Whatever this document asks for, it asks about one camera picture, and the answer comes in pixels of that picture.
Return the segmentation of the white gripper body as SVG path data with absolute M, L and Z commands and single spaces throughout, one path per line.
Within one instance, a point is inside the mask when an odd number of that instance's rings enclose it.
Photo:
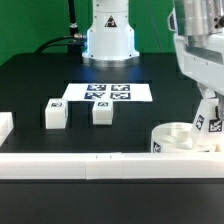
M 210 35 L 205 48 L 189 47 L 177 34 L 174 44 L 181 72 L 224 96 L 224 33 Z

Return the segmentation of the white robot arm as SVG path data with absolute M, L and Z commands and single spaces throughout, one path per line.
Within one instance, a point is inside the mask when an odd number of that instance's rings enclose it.
M 129 25 L 129 0 L 92 0 L 83 61 L 101 67 L 138 60 Z M 202 96 L 217 97 L 217 118 L 224 121 L 224 0 L 173 0 L 167 19 L 181 72 L 198 82 Z

